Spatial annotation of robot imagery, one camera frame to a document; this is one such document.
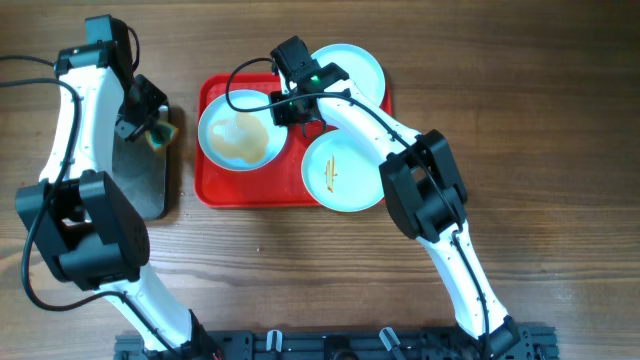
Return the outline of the green yellow sponge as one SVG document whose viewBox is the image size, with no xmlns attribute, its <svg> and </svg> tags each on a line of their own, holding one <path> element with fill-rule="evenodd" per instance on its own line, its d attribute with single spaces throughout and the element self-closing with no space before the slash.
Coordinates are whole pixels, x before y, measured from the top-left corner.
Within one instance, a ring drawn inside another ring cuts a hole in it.
<svg viewBox="0 0 640 360">
<path fill-rule="evenodd" d="M 178 136 L 179 129 L 167 121 L 158 121 L 145 131 L 145 139 L 154 152 L 169 146 Z"/>
</svg>

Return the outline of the white plate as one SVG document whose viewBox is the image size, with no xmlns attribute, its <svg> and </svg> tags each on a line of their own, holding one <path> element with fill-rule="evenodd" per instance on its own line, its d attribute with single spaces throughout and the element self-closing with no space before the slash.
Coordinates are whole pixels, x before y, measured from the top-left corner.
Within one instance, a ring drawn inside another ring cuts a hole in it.
<svg viewBox="0 0 640 360">
<path fill-rule="evenodd" d="M 382 105 L 386 93 L 385 75 L 368 51 L 352 44 L 332 44 L 316 50 L 311 57 L 321 67 L 329 63 L 338 65 L 373 104 Z"/>
<path fill-rule="evenodd" d="M 345 131 L 316 138 L 304 153 L 301 176 L 307 192 L 337 212 L 359 212 L 383 198 L 378 166 Z"/>
<path fill-rule="evenodd" d="M 198 141 L 215 165 L 234 172 L 254 171 L 272 162 L 284 149 L 288 129 L 276 126 L 269 110 L 237 112 L 225 94 L 204 110 Z"/>
</svg>

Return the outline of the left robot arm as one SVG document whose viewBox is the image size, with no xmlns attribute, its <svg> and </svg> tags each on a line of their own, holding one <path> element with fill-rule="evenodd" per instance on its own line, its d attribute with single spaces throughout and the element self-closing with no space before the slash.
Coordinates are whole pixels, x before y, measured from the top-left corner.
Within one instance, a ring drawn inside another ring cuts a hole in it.
<svg viewBox="0 0 640 360">
<path fill-rule="evenodd" d="M 144 220 L 112 177 L 116 139 L 156 148 L 175 139 L 168 98 L 138 73 L 131 27 L 109 15 L 85 26 L 86 44 L 62 50 L 52 65 L 61 103 L 49 159 L 37 184 L 16 194 L 23 252 L 38 251 L 86 302 L 116 307 L 138 331 L 143 357 L 217 359 L 215 341 L 151 267 Z"/>
</svg>

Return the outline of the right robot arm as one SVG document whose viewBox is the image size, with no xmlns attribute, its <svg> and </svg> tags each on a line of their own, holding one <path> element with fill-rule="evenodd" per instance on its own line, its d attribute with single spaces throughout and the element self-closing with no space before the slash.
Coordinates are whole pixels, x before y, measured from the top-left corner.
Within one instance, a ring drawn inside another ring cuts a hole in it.
<svg viewBox="0 0 640 360">
<path fill-rule="evenodd" d="M 322 120 L 346 131 L 373 156 L 387 211 L 396 227 L 426 249 L 453 303 L 458 326 L 497 359 L 519 341 L 472 245 L 468 194 L 445 137 L 391 117 L 342 66 L 321 64 L 293 36 L 270 53 L 281 90 L 271 96 L 279 125 Z"/>
</svg>

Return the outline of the black water basin tray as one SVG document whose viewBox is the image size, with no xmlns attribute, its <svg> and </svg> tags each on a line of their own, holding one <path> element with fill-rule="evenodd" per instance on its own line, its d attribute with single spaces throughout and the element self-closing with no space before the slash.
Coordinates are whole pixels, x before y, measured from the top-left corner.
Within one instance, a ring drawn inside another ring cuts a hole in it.
<svg viewBox="0 0 640 360">
<path fill-rule="evenodd" d="M 170 120 L 169 104 L 160 108 L 158 121 Z M 145 221 L 157 220 L 167 212 L 167 147 L 154 152 L 145 133 L 134 142 L 114 135 L 112 177 Z"/>
</svg>

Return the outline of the red plastic tray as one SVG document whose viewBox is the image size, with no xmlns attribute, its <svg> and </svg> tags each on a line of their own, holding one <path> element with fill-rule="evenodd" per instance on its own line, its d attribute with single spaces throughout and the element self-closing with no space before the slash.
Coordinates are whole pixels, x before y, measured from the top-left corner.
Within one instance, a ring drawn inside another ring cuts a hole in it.
<svg viewBox="0 0 640 360">
<path fill-rule="evenodd" d="M 216 74 L 200 88 L 199 112 L 216 98 L 224 95 L 230 74 Z M 231 90 L 250 89 L 265 94 L 280 89 L 278 78 L 269 73 L 236 75 Z M 255 171 L 234 172 L 215 165 L 203 152 L 198 135 L 194 165 L 194 192 L 199 200 L 211 208 L 275 208 L 321 206 L 306 190 L 301 164 L 307 148 L 315 137 L 323 134 L 319 123 L 289 128 L 287 140 L 278 156 Z"/>
</svg>

